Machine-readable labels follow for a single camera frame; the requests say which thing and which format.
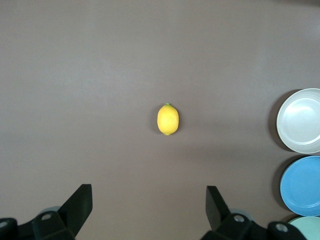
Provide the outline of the blue round plate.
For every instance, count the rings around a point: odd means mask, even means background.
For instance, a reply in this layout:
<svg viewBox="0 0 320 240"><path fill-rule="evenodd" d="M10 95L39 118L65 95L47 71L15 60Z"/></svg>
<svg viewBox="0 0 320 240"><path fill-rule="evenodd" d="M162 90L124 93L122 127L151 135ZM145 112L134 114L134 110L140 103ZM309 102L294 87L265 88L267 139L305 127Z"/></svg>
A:
<svg viewBox="0 0 320 240"><path fill-rule="evenodd" d="M305 156L290 164L279 185L286 207L300 216L320 216L320 156Z"/></svg>

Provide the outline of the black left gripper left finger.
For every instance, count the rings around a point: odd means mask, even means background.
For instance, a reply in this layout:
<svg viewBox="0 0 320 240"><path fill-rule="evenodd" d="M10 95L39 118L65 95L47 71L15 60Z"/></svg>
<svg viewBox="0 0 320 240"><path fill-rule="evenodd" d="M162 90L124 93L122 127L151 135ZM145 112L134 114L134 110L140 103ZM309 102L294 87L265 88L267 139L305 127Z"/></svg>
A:
<svg viewBox="0 0 320 240"><path fill-rule="evenodd" d="M33 219L35 240L76 240L92 209L92 185L82 184L57 211L46 211Z"/></svg>

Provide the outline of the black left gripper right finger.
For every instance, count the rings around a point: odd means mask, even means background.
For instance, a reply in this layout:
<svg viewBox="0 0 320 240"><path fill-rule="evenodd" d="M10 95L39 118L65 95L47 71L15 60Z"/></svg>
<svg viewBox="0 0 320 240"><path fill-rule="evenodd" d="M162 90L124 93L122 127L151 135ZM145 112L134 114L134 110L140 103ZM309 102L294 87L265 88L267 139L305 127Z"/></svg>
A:
<svg viewBox="0 0 320 240"><path fill-rule="evenodd" d="M230 211L216 186L206 187L205 212L211 230L200 240L268 240L265 228Z"/></svg>

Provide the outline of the beige round plate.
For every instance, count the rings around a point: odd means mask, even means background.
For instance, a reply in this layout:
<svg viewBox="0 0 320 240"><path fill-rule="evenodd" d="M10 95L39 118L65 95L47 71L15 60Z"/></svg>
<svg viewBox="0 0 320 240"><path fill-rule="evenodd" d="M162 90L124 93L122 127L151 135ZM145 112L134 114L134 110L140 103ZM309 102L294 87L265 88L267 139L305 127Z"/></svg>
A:
<svg viewBox="0 0 320 240"><path fill-rule="evenodd" d="M320 88L306 88L291 94L276 118L280 140L300 154L320 152Z"/></svg>

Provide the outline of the pale green round plate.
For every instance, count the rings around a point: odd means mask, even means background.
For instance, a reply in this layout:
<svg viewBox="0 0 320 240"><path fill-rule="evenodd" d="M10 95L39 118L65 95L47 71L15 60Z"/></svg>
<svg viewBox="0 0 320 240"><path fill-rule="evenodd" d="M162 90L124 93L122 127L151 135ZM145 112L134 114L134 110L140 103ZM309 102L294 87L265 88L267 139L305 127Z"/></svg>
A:
<svg viewBox="0 0 320 240"><path fill-rule="evenodd" d="M300 216L288 223L296 227L307 240L320 240L320 217Z"/></svg>

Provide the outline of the yellow lemon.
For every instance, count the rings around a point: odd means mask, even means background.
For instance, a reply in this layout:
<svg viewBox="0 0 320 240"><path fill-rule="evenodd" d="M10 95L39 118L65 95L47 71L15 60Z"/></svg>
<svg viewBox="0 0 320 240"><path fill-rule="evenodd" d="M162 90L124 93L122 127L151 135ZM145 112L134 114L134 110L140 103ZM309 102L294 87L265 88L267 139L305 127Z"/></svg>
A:
<svg viewBox="0 0 320 240"><path fill-rule="evenodd" d="M166 135L174 134L180 123L178 111L170 104L163 105L157 113L157 127L159 131Z"/></svg>

